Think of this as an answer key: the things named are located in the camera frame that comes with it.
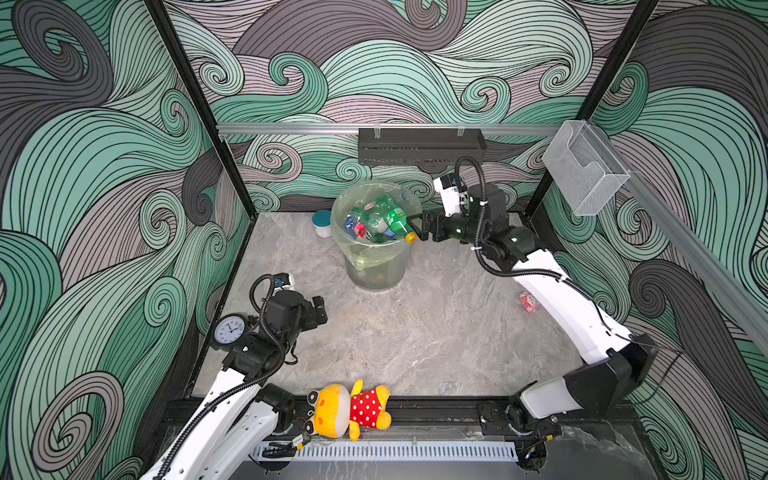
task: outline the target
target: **small pink object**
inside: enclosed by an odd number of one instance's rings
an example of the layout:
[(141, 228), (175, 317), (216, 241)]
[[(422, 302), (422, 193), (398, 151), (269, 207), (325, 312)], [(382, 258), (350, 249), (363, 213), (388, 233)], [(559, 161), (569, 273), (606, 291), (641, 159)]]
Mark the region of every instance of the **small pink object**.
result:
[(520, 301), (523, 302), (523, 307), (531, 313), (536, 313), (536, 309), (541, 305), (530, 292), (521, 293)]

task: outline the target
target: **red label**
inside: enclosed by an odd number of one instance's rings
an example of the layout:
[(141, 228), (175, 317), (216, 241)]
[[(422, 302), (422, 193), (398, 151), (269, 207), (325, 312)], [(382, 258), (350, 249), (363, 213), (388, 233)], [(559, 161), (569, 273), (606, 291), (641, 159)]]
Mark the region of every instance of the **red label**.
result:
[(357, 225), (355, 225), (355, 233), (358, 237), (364, 237), (366, 235), (366, 226), (358, 222)]

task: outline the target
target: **red polka dot dress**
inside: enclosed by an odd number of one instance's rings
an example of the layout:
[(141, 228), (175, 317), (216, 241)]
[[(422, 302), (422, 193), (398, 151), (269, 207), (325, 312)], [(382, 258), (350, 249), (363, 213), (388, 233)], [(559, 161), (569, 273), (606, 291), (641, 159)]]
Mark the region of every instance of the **red polka dot dress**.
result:
[(376, 428), (382, 405), (375, 390), (367, 390), (352, 397), (349, 419), (361, 427)]

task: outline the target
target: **metal rail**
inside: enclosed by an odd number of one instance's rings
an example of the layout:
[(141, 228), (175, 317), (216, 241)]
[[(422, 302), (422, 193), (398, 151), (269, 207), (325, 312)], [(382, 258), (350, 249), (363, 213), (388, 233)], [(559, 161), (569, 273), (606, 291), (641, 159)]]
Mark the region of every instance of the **metal rail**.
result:
[(357, 135), (360, 128), (455, 128), (457, 135), (466, 128), (479, 128), (484, 135), (551, 137), (560, 124), (320, 124), (313, 122), (263, 122), (218, 124), (220, 135)]

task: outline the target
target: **yellow plush toy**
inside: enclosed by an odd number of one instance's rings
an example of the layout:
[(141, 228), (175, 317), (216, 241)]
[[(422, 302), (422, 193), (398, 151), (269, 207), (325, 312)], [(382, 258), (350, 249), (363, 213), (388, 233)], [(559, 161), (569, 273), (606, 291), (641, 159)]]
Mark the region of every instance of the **yellow plush toy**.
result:
[(349, 437), (357, 442), (361, 426), (384, 430), (392, 424), (392, 416), (386, 411), (389, 389), (384, 385), (363, 392), (362, 380), (358, 380), (352, 392), (348, 392), (344, 385), (337, 383), (319, 392), (310, 392), (306, 399), (315, 408), (304, 424), (310, 435), (338, 439), (349, 427)]

